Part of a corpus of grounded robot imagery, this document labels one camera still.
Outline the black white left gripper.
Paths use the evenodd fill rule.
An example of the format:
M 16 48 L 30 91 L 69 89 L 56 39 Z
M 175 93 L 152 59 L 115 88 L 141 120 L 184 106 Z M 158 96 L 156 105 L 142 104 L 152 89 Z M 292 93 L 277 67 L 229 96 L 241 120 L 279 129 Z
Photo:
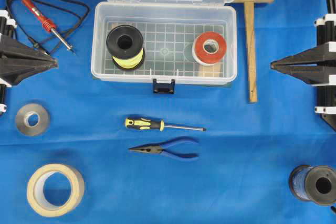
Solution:
M 8 11 L 1 10 L 1 115 L 7 111 L 7 88 L 35 74 L 58 67 L 55 58 L 30 48 L 14 38 L 16 22 Z

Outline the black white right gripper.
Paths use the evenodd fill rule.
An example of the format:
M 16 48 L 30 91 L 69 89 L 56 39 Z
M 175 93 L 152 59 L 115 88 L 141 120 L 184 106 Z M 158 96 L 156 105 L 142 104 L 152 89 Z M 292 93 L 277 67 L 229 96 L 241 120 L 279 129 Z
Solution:
M 273 61 L 270 66 L 280 73 L 316 86 L 315 113 L 335 114 L 335 14 L 318 18 L 314 25 L 318 46 Z

